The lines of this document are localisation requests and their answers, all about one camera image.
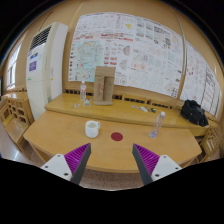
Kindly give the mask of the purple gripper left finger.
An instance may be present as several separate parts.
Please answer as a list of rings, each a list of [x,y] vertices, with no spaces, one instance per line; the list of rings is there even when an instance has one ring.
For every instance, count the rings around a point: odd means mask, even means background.
[[[87,143],[65,155],[56,154],[42,166],[42,169],[79,185],[90,155],[91,144]]]

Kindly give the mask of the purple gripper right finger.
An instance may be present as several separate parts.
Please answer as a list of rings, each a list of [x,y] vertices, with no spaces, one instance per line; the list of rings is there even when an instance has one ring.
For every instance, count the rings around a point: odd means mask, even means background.
[[[137,144],[133,145],[132,154],[144,185],[181,170],[168,155],[159,156]]]

